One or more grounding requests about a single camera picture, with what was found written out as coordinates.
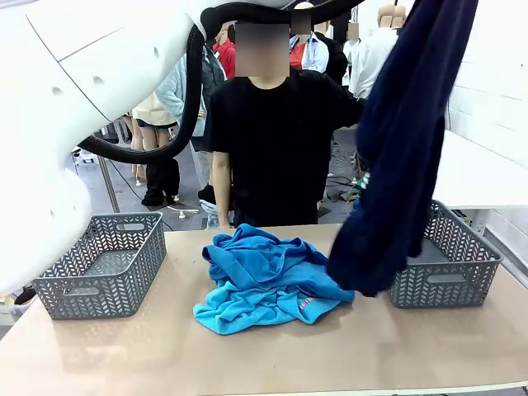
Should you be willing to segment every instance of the navy garment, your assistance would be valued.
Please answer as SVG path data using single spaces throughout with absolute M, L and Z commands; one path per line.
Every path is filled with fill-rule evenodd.
M 422 250 L 446 103 L 478 0 L 417 0 L 370 93 L 357 150 L 370 183 L 336 237 L 328 274 L 376 296 Z

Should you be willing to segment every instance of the cable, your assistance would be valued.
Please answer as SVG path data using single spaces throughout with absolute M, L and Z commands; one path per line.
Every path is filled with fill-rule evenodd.
M 344 179 L 346 182 L 343 181 L 337 181 L 333 179 Z M 326 187 L 335 187 L 335 186 L 347 186 L 347 187 L 353 187 L 355 184 L 352 182 L 352 180 L 346 176 L 329 176 L 327 177 L 327 185 Z
M 130 185 L 129 181 L 126 180 L 126 178 L 123 176 L 123 173 L 119 171 L 119 169 L 114 164 L 114 162 L 111 159 L 109 159 L 108 162 L 111 164 L 112 167 L 114 167 L 115 171 L 119 174 L 119 176 L 121 176 L 121 179 L 125 181 L 126 185 L 130 188 L 130 190 L 134 193 L 134 195 L 137 196 L 139 200 L 141 200 L 141 197 L 138 195 L 137 192 L 135 192 L 134 188 Z M 148 206 L 145 206 L 145 207 L 148 209 L 149 212 L 152 212 L 152 210 Z M 165 220 L 162 220 L 162 223 L 165 224 L 168 229 L 170 229 L 171 231 L 174 231 L 174 228 L 168 225 L 167 223 L 165 223 Z
M 126 185 L 130 188 L 130 190 L 134 193 L 135 196 L 137 196 L 140 200 L 142 199 L 137 192 L 135 192 L 134 188 L 132 188 L 132 186 L 130 185 L 130 183 L 128 182 L 128 180 L 126 180 L 126 178 L 123 176 L 123 174 L 119 171 L 119 169 L 117 168 L 117 166 L 114 164 L 114 162 L 109 159 L 108 162 L 112 165 L 112 167 L 114 167 L 115 171 L 119 174 L 119 176 L 121 176 L 121 179 L 123 179 L 126 183 Z

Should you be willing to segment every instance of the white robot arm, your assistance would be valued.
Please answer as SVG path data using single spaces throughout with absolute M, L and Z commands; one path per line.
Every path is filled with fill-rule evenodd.
M 0 295 L 75 244 L 91 216 L 70 150 L 149 95 L 226 0 L 0 0 Z M 290 0 L 247 1 L 283 7 Z

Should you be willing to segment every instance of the crumpled blue cloth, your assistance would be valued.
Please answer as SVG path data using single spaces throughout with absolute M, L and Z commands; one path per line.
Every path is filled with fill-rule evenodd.
M 327 258 L 300 238 L 280 240 L 242 224 L 233 237 L 216 235 L 202 256 L 218 288 L 194 315 L 218 334 L 295 319 L 311 324 L 354 299 L 327 275 Z

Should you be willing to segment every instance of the hand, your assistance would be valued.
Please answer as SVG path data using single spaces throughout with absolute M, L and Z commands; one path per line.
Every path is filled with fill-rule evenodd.
M 222 222 L 220 223 L 220 231 L 227 231 L 229 229 L 233 229 L 234 227 L 229 222 Z

